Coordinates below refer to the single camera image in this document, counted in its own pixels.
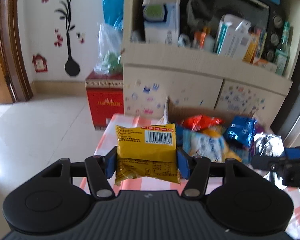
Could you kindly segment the light blue toast snack packet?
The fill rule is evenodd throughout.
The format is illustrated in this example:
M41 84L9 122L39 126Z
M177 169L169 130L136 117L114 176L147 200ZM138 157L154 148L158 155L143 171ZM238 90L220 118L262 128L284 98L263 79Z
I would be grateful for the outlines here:
M183 150L191 157L206 157L212 162L222 163L218 139L203 133L183 130Z

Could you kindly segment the silver foil packet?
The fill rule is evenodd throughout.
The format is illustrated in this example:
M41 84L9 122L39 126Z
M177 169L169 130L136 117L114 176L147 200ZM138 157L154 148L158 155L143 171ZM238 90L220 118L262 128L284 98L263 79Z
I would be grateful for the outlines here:
M280 157L284 150L283 141L279 135L267 133L254 135L254 155Z

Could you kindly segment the red snack packet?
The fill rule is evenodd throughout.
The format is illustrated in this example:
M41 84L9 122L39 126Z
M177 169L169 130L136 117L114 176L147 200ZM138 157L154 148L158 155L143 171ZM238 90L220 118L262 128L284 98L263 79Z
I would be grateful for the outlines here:
M183 128L196 132L224 123L225 121L223 119L214 116L195 115L182 120L180 125L183 126Z

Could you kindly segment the yellow barcode snack packet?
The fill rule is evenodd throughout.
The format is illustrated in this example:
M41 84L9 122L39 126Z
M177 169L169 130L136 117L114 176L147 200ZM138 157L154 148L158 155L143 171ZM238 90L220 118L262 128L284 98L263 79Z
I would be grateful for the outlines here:
M134 128L117 125L115 129L117 135L116 184L127 179L141 177L180 183L174 124Z

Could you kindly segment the dark blue foil packet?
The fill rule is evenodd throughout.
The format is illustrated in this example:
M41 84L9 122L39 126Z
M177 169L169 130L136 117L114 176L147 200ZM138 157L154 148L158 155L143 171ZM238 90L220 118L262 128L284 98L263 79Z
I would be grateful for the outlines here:
M224 133L224 138L229 143L234 142L250 148L255 134L256 123L257 120L254 118L237 115Z

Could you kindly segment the orange yellow cracker packet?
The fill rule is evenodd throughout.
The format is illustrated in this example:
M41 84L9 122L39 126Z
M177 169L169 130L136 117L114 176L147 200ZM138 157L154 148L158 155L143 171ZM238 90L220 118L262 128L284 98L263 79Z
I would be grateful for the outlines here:
M225 131L224 126L216 125L216 126L212 126L212 127L202 130L201 133L208 135L211 138L218 139L219 144L221 146L222 162L224 162L228 158L233 158L239 162L242 162L242 158L237 153L235 153L233 150L230 149L228 143L222 136L222 133L224 131Z

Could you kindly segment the purple noodle snack packet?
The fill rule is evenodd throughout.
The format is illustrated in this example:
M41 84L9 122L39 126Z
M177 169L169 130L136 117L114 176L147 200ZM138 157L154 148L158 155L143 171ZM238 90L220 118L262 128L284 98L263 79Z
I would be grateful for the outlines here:
M252 137L252 141L251 141L251 147L250 147L250 150L249 150L249 154L250 156L252 157L254 155L254 136L257 134L257 133L264 133L266 130L265 128L259 123L257 122L255 124L255 131L254 131L254 135Z

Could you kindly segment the red checkered tablecloth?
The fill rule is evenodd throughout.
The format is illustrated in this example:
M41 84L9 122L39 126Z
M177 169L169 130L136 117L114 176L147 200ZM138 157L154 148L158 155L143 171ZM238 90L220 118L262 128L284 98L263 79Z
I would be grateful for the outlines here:
M100 142L96 148L95 154L105 156L114 146L117 145L117 136L115 126L122 127L140 127L147 125L161 125L162 119L150 119L142 118L140 116L128 116L123 114L114 114L111 118L108 126L106 127ZM112 176L108 183L113 188L115 194L118 194L121 190L141 190L141 191L159 191L159 190L177 190L178 193L182 193L186 181L181 180L180 184L170 183L164 180L158 180L155 178L142 177L139 179L127 179L121 182L120 185L115 185L115 176ZM294 204L294 213L288 224L286 232L293 239L300 239L300 189L295 187L285 187L278 182L276 185L283 189L292 199Z

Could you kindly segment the red gift box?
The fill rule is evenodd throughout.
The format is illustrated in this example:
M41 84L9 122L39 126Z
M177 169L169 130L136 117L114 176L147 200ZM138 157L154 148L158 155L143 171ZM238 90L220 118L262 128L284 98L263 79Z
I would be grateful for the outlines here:
M123 114L123 75L92 71L85 80L93 126L104 130L114 114Z

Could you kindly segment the green glass bottle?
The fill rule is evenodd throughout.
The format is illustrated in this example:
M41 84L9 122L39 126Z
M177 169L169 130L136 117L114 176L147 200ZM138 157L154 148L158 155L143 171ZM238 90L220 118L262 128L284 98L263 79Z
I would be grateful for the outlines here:
M282 76L285 71L287 61L289 59L289 31L290 31L290 23L288 21L285 22L283 26L283 32L281 36L281 43L277 47L275 52L275 60L276 64L276 74Z

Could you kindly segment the cream cabinet with stickers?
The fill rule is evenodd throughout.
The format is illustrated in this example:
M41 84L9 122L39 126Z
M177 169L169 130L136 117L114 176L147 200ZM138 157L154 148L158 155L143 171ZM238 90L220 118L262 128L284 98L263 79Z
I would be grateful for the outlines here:
M160 118L166 98L180 106L256 114L266 125L292 86L300 52L300 0L282 0L292 24L290 60L283 75L217 54L164 43L133 42L143 0L125 0L123 98L125 113Z

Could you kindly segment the yellow upright box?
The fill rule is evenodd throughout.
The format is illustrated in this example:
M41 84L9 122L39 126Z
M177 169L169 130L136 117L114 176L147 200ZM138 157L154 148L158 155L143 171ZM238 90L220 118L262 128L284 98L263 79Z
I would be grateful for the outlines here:
M261 35L261 29L258 27L253 27L251 28L251 31L249 31L249 34L251 36L251 41L249 43L249 46L247 48L246 54L243 57L243 61L246 63L252 63L253 59L255 57L259 40L260 40L260 35Z

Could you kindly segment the wooden door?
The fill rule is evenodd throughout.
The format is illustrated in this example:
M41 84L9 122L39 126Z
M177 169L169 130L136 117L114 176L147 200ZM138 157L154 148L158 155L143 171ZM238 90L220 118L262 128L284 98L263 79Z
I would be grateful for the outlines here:
M21 52L18 0L0 0L0 104L33 97Z

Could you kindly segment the black vase wall sticker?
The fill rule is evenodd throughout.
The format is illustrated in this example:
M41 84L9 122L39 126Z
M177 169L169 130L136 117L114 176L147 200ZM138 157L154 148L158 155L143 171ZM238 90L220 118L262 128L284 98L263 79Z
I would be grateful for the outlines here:
M60 0L59 3L63 7L56 9L55 13L58 13L59 19L65 23L65 40L68 54L68 59L64 65L65 72L69 77L77 77L81 69L79 64L73 59L71 51L70 32L75 29L75 24L72 23L71 2L72 0Z

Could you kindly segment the red house wall sticker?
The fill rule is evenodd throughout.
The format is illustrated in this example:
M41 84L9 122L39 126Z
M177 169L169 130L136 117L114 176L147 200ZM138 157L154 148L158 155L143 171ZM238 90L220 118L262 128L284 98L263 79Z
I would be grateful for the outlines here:
M32 64L34 70L37 73L47 72L47 61L46 58L40 54L32 55Z

